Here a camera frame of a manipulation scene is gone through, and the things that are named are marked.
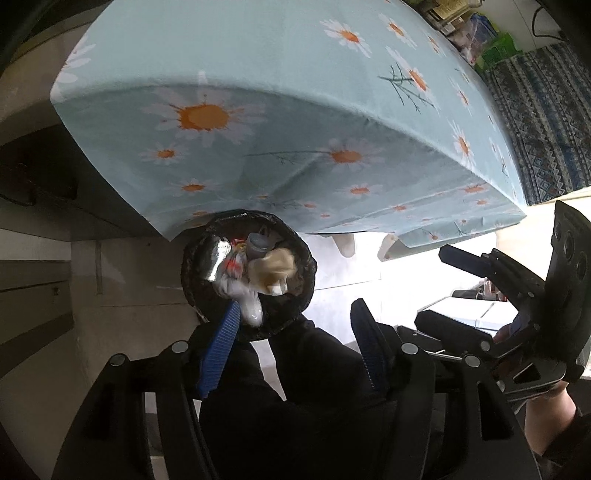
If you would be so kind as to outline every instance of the metal screw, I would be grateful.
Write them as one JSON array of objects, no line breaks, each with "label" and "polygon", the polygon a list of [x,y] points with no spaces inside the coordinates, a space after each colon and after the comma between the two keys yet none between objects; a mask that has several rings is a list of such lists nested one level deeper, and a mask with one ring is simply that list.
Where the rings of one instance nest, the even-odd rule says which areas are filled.
[{"label": "metal screw", "polygon": [[418,352],[418,347],[414,343],[403,343],[401,349],[407,355],[416,355]]},{"label": "metal screw", "polygon": [[171,350],[174,353],[183,353],[186,352],[189,348],[189,344],[187,342],[185,342],[184,340],[179,340],[178,342],[174,342]]},{"label": "metal screw", "polygon": [[111,359],[109,360],[109,363],[113,367],[119,367],[125,363],[125,360],[126,360],[126,357],[124,354],[116,353],[111,357]]},{"label": "metal screw", "polygon": [[468,355],[465,359],[466,365],[472,368],[480,366],[480,359],[474,355]]}]

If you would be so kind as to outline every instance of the floral tablecloth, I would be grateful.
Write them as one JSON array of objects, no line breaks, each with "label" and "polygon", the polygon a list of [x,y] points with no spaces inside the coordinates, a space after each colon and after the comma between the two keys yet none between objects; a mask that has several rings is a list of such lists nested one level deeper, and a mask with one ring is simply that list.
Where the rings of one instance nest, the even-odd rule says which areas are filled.
[{"label": "floral tablecloth", "polygon": [[115,0],[51,100],[169,239],[235,208],[409,247],[525,216],[486,87],[399,0]]}]

